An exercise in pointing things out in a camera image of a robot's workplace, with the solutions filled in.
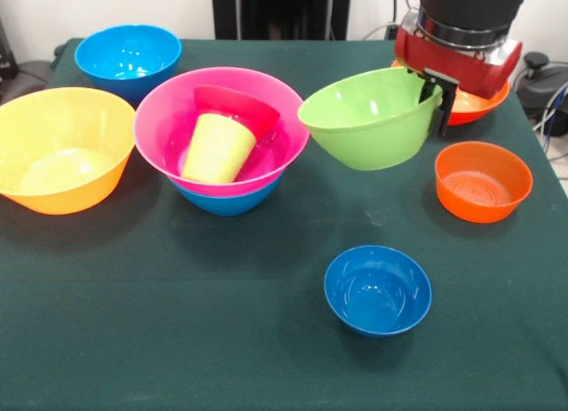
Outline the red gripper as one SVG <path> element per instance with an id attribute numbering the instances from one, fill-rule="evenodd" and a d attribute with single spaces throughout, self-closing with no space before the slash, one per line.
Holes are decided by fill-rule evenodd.
<path id="1" fill-rule="evenodd" d="M 517 66 L 522 44 L 508 38 L 490 51 L 458 51 L 413 34 L 404 28 L 395 40 L 395 57 L 403 66 L 421 75 L 423 85 L 418 103 L 434 98 L 439 104 L 432 116 L 432 132 L 444 137 L 452 113 L 457 84 L 462 91 L 484 99 L 493 97 L 508 82 Z M 456 83 L 440 82 L 439 78 Z M 442 100 L 438 96 L 442 89 Z"/>

